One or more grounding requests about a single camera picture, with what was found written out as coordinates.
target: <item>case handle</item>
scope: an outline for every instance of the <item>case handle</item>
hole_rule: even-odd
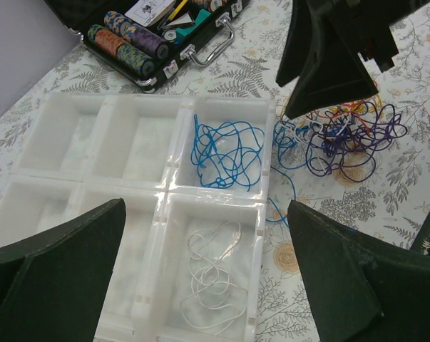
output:
[[[232,42],[235,40],[235,29],[230,24],[230,17],[229,13],[224,13],[222,16],[220,16],[216,22],[216,26],[223,25],[227,27],[230,31],[229,38],[223,41],[213,52],[207,57],[205,61],[201,61],[197,56],[195,52],[195,46],[190,44],[187,48],[185,48],[180,53],[180,58],[186,59],[191,58],[195,65],[197,65],[199,68],[205,68],[206,66],[209,66]]]

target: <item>white string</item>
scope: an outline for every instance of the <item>white string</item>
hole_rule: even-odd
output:
[[[236,224],[238,226],[238,230],[235,233],[235,240],[230,243],[230,245],[226,248],[226,250],[215,259],[215,261],[211,261],[207,258],[209,243],[216,238],[219,234],[220,230],[225,227],[229,227],[231,224]],[[211,237],[206,239],[206,235],[204,232],[210,234]],[[248,291],[247,289],[238,286],[232,282],[232,277],[230,276],[227,269],[224,267],[218,266],[217,264],[222,261],[240,242],[242,237],[242,229],[240,223],[238,222],[226,222],[221,224],[217,229],[199,229],[193,232],[188,239],[188,251],[189,251],[189,261],[188,261],[188,269],[191,274],[191,294],[186,296],[180,302],[180,310],[183,318],[186,323],[194,329],[197,330],[205,330],[214,328],[216,326],[223,326],[215,335],[222,333],[224,330],[229,328],[235,321],[235,319],[241,317],[245,312],[247,305],[243,309],[239,309],[234,304],[227,304],[226,301],[230,297],[230,293],[232,289],[238,289],[240,291],[245,292],[245,303],[247,302]],[[201,246],[198,249],[193,249],[194,243],[202,242]],[[200,267],[197,271],[193,271],[191,267],[191,263],[197,263],[200,265],[204,263],[205,266]],[[215,278],[210,281],[208,278],[210,275],[215,274]],[[224,274],[227,280],[220,280],[221,275]],[[220,296],[220,301],[216,304],[207,304],[203,301],[204,295],[208,295],[209,298],[213,299],[214,296]],[[210,326],[196,326],[194,323],[190,322],[190,319],[185,315],[184,303],[191,298],[195,298],[197,303],[201,305],[203,308],[207,310],[215,311],[215,310],[223,310],[228,308],[234,308],[235,314],[227,319],[224,319],[221,322],[214,323]]]
[[[340,133],[344,131],[344,129],[348,126],[348,123],[349,123],[349,122],[350,122],[350,120],[349,120],[349,119],[347,119],[347,120],[346,120],[346,122],[344,123],[343,128],[342,128],[341,130],[339,130],[339,131],[337,132],[337,134],[335,135],[336,137],[338,137],[338,136],[340,135]]]
[[[311,120],[310,118],[305,118],[306,120],[308,120],[308,121],[310,121],[311,123],[315,123],[315,124],[317,124],[317,125],[319,125],[319,132],[318,133],[321,133],[322,132],[322,128],[323,128],[323,125],[321,124],[321,123],[318,123],[317,121],[314,121],[314,120]],[[283,126],[284,128],[286,128],[288,131],[290,131],[290,133],[291,133],[291,138],[292,139],[295,139],[298,143],[302,143],[302,144],[305,144],[305,145],[309,145],[309,143],[306,141],[306,140],[302,140],[302,139],[300,139],[298,136],[297,136],[297,134],[296,134],[296,132],[295,132],[295,130],[297,129],[297,126],[295,126],[294,125],[294,129],[292,129],[291,127],[287,127],[285,124],[283,124],[281,121],[279,121],[280,122],[280,125],[281,126]],[[324,170],[324,172],[326,172],[327,171],[327,168],[325,167],[325,166],[323,166],[322,165],[322,162],[321,162],[321,159],[319,158],[319,156],[318,155],[316,155],[316,158],[317,158],[317,161],[319,162],[319,165],[321,166],[321,170]]]

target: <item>plastic organizer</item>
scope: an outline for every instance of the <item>plastic organizer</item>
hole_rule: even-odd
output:
[[[263,129],[249,192],[198,184],[195,113]],[[274,102],[260,99],[50,94],[0,202],[0,247],[121,197],[126,225],[96,337],[253,342],[274,120]],[[198,288],[194,274],[218,282]]]

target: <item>poker chip case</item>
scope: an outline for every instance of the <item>poker chip case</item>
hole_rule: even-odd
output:
[[[103,26],[104,16],[109,11],[125,14],[137,2],[136,0],[45,1],[69,31],[80,37],[81,43],[91,53],[136,84],[144,93],[153,93],[162,87],[188,62],[194,63],[198,68],[204,68],[213,62],[234,41],[235,30],[230,22],[250,2],[250,0],[222,0],[222,5],[210,13],[183,41],[178,42],[178,44],[171,44],[168,56],[156,61],[154,71],[144,76],[121,63],[117,58],[112,57],[111,54],[99,48],[88,38],[90,27],[93,25]],[[178,6],[181,1],[176,0],[174,6]],[[189,0],[185,4],[185,11],[190,13],[194,19],[201,10],[197,2],[198,0]],[[201,61],[197,57],[198,51],[223,29],[228,30],[229,37],[215,48],[204,61]]]

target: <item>table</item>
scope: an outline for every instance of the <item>table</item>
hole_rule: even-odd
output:
[[[275,83],[290,16],[290,0],[252,0],[234,22],[237,38],[233,45],[205,70],[184,68],[159,93],[272,96],[281,111],[295,85],[279,88]],[[299,202],[378,239],[409,248],[430,210],[430,4],[391,29],[400,50],[394,59],[396,67],[384,74],[371,62],[367,68],[379,84],[383,101],[395,104],[403,113],[409,134],[379,153],[373,177],[360,184],[336,175],[318,178],[305,167],[287,174],[294,181]],[[217,37],[202,56],[226,35]],[[41,100],[51,91],[136,93],[138,89],[82,46],[74,48],[0,119],[0,199]],[[284,212],[293,198],[287,180],[276,172],[271,173],[269,196]],[[268,210],[270,217],[277,218],[276,211],[270,206]],[[283,224],[268,226],[256,341],[292,338],[316,342],[319,338],[290,233]]]

